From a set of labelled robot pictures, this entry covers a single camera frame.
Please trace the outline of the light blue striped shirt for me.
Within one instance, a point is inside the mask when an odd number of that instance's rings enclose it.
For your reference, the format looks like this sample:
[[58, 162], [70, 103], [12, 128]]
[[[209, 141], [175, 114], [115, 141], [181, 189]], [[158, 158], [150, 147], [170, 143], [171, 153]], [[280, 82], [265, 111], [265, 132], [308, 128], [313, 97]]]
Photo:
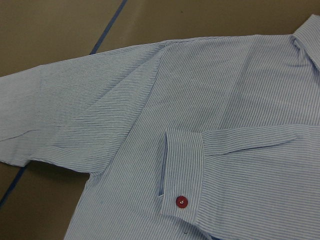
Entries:
[[3, 76], [0, 160], [90, 175], [67, 240], [317, 240], [320, 18]]

